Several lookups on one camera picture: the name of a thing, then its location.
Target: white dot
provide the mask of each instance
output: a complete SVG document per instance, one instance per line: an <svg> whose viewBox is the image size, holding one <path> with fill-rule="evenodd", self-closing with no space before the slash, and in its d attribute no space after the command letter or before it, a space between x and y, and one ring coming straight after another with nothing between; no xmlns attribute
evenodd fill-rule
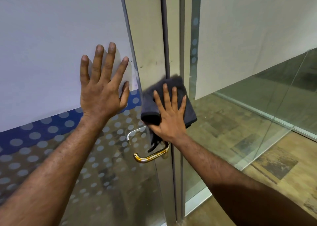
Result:
<svg viewBox="0 0 317 226"><path fill-rule="evenodd" d="M28 161L31 163L36 162L38 159L39 159L39 157L35 156L35 155L28 157Z"/></svg>
<svg viewBox="0 0 317 226"><path fill-rule="evenodd" d="M56 135L56 136L54 137L54 140L57 141L57 142L61 142L63 139L64 139L64 136L63 136L63 135Z"/></svg>
<svg viewBox="0 0 317 226"><path fill-rule="evenodd" d="M102 129L103 132L109 132L109 130L110 130L109 127L104 127L104 128Z"/></svg>
<svg viewBox="0 0 317 226"><path fill-rule="evenodd" d="M47 117L41 120L41 123L43 124L50 124L52 122L52 118Z"/></svg>
<svg viewBox="0 0 317 226"><path fill-rule="evenodd" d="M41 137L41 134L39 132L32 132L29 135L29 138L31 138L33 140L39 139L40 137Z"/></svg>
<svg viewBox="0 0 317 226"><path fill-rule="evenodd" d="M33 124L29 123L20 127L22 130L31 130L33 128Z"/></svg>
<svg viewBox="0 0 317 226"><path fill-rule="evenodd" d="M12 160L12 156L11 155L2 155L0 156L0 162L8 162Z"/></svg>
<svg viewBox="0 0 317 226"><path fill-rule="evenodd" d="M48 145L48 143L46 141L40 141L37 143L37 146L39 148L45 148L45 147L47 147L47 145Z"/></svg>
<svg viewBox="0 0 317 226"><path fill-rule="evenodd" d="M118 135L121 135L123 133L123 130L122 129L119 129L118 131L117 131L117 134Z"/></svg>
<svg viewBox="0 0 317 226"><path fill-rule="evenodd" d="M58 127L56 126L50 126L49 128L47 128L47 131L49 133L56 133L58 131Z"/></svg>
<svg viewBox="0 0 317 226"><path fill-rule="evenodd" d="M10 179L7 177L0 178L0 184L7 184L10 182Z"/></svg>
<svg viewBox="0 0 317 226"><path fill-rule="evenodd" d="M132 102L133 102L134 104L136 104L136 103L139 102L139 99L138 99L137 97L135 97L135 98L133 98Z"/></svg>
<svg viewBox="0 0 317 226"><path fill-rule="evenodd" d="M75 123L72 120L68 120L65 122L66 127L73 127L74 125L75 125Z"/></svg>
<svg viewBox="0 0 317 226"><path fill-rule="evenodd" d="M47 149L47 150L45 150L44 154L45 154L45 155L49 155L49 154L51 154L52 152L53 152L53 149Z"/></svg>
<svg viewBox="0 0 317 226"><path fill-rule="evenodd" d="M21 165L19 163L12 163L12 164L9 164L9 168L10 169L18 169L19 167L21 167Z"/></svg>
<svg viewBox="0 0 317 226"><path fill-rule="evenodd" d="M19 153L22 154L22 155L27 155L31 152L31 149L30 148L21 148L19 150Z"/></svg>
<svg viewBox="0 0 317 226"><path fill-rule="evenodd" d="M113 116L112 118L111 118L111 120L117 120L119 118L119 116L118 115L115 115L115 116Z"/></svg>
<svg viewBox="0 0 317 226"><path fill-rule="evenodd" d="M76 108L75 111L78 112L78 113L82 113L82 108L81 107Z"/></svg>
<svg viewBox="0 0 317 226"><path fill-rule="evenodd" d="M17 184L10 184L9 186L7 186L7 190L12 190L16 187L17 187Z"/></svg>
<svg viewBox="0 0 317 226"><path fill-rule="evenodd" d="M86 173L84 176L82 176L83 179L87 179L90 178L91 174L90 173Z"/></svg>
<svg viewBox="0 0 317 226"><path fill-rule="evenodd" d="M193 25L198 25L198 18L197 17L193 20Z"/></svg>
<svg viewBox="0 0 317 226"><path fill-rule="evenodd" d="M69 116L69 113L68 112L63 112L61 114L58 115L60 118L66 118Z"/></svg>
<svg viewBox="0 0 317 226"><path fill-rule="evenodd" d="M103 148L104 148L103 146L98 146L98 147L97 147L97 151L102 151Z"/></svg>
<svg viewBox="0 0 317 226"><path fill-rule="evenodd" d="M18 171L17 174L18 174L18 176L23 177L25 175L28 175L29 171L27 171L26 169L22 169L22 170Z"/></svg>
<svg viewBox="0 0 317 226"><path fill-rule="evenodd" d="M10 145L18 147L22 145L23 141L21 139L15 138L10 141Z"/></svg>

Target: gray cleaning cloth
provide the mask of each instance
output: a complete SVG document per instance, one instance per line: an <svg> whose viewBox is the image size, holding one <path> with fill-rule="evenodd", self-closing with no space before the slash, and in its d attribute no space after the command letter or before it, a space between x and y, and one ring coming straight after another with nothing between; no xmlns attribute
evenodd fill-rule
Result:
<svg viewBox="0 0 317 226"><path fill-rule="evenodd" d="M165 108L164 96L163 96L163 84L165 83L167 84L171 100L172 100L172 88L173 87L177 88L178 108L180 108L183 97L185 95L187 96L183 79L180 76L172 76L169 79L162 79L158 83L150 86L147 90L143 92L141 120L144 121L145 124L159 125L161 123L161 115L155 103L153 92L155 90L158 92L161 102ZM191 102L189 101L187 97L186 108L184 112L184 123L186 128L188 128L195 121L197 121L197 116L194 112ZM148 152L152 152L157 147L157 145L162 141L162 139L159 136L157 136L151 129L150 129L150 136L151 136L152 147L148 150Z"/></svg>

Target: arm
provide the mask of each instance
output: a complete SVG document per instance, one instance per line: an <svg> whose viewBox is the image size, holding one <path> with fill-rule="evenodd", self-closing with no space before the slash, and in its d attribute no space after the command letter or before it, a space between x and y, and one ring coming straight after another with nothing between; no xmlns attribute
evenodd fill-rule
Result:
<svg viewBox="0 0 317 226"><path fill-rule="evenodd" d="M81 58L81 107L84 115L75 131L25 180L0 208L2 226L58 225L76 179L107 121L125 108L129 86L121 98L119 84L129 59L125 57L110 81L116 46L109 44L101 71L104 48L98 45L91 78L87 56Z"/></svg>
<svg viewBox="0 0 317 226"><path fill-rule="evenodd" d="M176 88L172 90L172 104L166 84L163 89L166 109L154 92L161 124L149 127L180 150L236 225L317 225L315 218L283 194L243 174L193 141L186 134L183 120L186 97L178 110Z"/></svg>

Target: white panel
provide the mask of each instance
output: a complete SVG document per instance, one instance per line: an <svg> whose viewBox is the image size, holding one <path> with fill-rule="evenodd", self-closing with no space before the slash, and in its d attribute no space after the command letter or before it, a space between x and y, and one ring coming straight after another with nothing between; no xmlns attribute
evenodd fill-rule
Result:
<svg viewBox="0 0 317 226"><path fill-rule="evenodd" d="M121 0L0 0L0 131L80 107L80 58L117 44L136 89Z"/></svg>
<svg viewBox="0 0 317 226"><path fill-rule="evenodd" d="M201 0L196 99L317 47L317 0Z"/></svg>

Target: microfiber cloth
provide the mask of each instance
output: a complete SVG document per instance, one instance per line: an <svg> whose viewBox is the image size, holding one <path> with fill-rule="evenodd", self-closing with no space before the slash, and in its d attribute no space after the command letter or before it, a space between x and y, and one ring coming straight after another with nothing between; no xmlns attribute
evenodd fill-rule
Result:
<svg viewBox="0 0 317 226"><path fill-rule="evenodd" d="M186 88L183 83L183 79L180 76L172 76L169 79L162 79L156 84L150 86L143 92L143 100L142 100L142 110L141 110L141 120L145 122L145 124L154 124L159 125L161 123L161 115L159 109L155 103L153 92L156 90L160 96L161 102L165 108L164 104L164 95L163 95L163 84L167 84L168 92L170 94L170 99L172 100L172 88L177 88L177 106L178 109L182 103L183 97L186 95ZM196 113L192 107L191 102L188 97L186 99L186 108L184 112L184 123L186 128L188 128L192 123L197 121ZM162 141L162 139L157 136L150 129L151 136L151 148L148 152L152 152L157 145Z"/></svg>

